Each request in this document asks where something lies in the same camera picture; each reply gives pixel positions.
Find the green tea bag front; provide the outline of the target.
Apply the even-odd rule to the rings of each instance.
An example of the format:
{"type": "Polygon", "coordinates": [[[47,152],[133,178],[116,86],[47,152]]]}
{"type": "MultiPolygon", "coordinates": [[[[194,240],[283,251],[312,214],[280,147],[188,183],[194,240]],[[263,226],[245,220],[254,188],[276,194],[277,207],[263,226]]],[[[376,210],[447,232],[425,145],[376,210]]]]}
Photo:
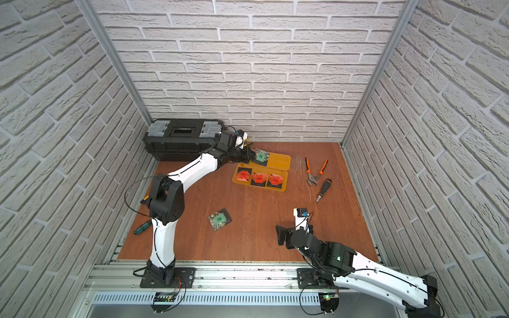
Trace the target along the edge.
{"type": "Polygon", "coordinates": [[[258,164],[260,166],[267,166],[270,158],[270,153],[265,152],[259,149],[256,149],[254,152],[254,159],[252,160],[253,163],[258,164]]]}

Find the green tea bag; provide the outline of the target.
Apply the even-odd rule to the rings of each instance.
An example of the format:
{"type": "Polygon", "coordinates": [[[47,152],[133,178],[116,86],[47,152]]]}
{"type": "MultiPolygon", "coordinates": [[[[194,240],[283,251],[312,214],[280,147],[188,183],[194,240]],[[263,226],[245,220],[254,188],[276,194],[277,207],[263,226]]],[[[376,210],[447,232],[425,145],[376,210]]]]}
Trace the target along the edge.
{"type": "Polygon", "coordinates": [[[267,166],[270,158],[270,153],[265,152],[259,149],[256,149],[254,152],[254,159],[252,160],[253,163],[258,164],[260,166],[267,166]]]}
{"type": "Polygon", "coordinates": [[[208,217],[214,231],[217,231],[232,222],[232,218],[225,208],[208,217]]]}

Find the red tea bag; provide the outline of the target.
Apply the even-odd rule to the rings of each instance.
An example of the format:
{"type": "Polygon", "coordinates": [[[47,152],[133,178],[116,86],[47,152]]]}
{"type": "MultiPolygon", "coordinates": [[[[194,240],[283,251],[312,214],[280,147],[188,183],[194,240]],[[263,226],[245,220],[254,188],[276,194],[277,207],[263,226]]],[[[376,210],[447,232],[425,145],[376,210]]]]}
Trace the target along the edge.
{"type": "Polygon", "coordinates": [[[278,174],[271,174],[267,181],[267,186],[269,188],[278,188],[282,189],[282,185],[284,183],[284,177],[278,174]]]}
{"type": "Polygon", "coordinates": [[[251,182],[252,169],[250,168],[237,168],[237,172],[234,175],[233,181],[240,184],[250,184],[251,182]]]}
{"type": "Polygon", "coordinates": [[[251,185],[265,187],[267,181],[267,174],[253,172],[251,175],[251,185]]]}

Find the red tea bag front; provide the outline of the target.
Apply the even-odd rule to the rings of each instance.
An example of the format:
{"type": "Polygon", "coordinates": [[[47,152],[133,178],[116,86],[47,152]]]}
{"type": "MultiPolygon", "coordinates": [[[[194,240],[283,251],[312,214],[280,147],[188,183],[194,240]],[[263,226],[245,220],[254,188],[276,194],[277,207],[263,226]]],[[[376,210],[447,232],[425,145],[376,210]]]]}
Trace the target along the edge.
{"type": "Polygon", "coordinates": [[[251,175],[251,185],[265,187],[267,181],[267,174],[253,172],[251,175]]]}

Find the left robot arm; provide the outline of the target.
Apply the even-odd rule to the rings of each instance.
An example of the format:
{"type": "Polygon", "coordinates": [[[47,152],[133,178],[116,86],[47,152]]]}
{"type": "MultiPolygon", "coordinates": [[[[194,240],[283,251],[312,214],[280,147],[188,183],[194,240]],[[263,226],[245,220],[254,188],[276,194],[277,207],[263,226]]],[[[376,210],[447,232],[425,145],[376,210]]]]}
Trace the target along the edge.
{"type": "Polygon", "coordinates": [[[248,163],[254,152],[245,145],[246,132],[223,131],[211,147],[197,159],[177,171],[156,176],[146,206],[152,219],[152,253],[147,272],[165,285],[170,285],[176,274],[174,239],[176,225],[185,210],[185,192],[204,176],[225,164],[248,163]]]}

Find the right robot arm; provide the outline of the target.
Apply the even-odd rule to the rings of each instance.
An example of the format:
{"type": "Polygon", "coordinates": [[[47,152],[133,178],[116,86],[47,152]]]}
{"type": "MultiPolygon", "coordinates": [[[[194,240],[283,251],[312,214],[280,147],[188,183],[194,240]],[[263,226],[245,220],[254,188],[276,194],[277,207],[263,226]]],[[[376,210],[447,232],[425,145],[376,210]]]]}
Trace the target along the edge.
{"type": "Polygon", "coordinates": [[[302,226],[276,226],[278,244],[296,249],[309,268],[297,270],[299,289],[346,288],[381,299],[408,317],[443,317],[437,279],[411,276],[372,261],[338,242],[323,242],[302,226]]]}

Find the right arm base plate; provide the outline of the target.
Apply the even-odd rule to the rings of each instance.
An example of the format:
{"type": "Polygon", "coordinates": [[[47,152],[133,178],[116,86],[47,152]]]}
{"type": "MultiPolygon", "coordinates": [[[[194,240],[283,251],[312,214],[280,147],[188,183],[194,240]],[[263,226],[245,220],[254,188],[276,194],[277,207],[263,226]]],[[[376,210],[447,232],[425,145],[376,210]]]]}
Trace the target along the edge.
{"type": "Polygon", "coordinates": [[[344,276],[353,271],[354,268],[298,268],[297,281],[299,289],[304,288],[336,288],[335,278],[344,276]]]}

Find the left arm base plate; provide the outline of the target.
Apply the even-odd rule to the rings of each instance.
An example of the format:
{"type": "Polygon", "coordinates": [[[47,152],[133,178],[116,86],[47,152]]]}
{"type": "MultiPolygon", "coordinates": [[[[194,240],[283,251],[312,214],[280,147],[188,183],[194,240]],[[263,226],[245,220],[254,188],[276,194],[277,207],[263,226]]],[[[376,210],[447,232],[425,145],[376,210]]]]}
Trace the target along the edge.
{"type": "Polygon", "coordinates": [[[146,269],[141,279],[141,288],[191,288],[196,268],[177,267],[168,270],[146,269]]]}

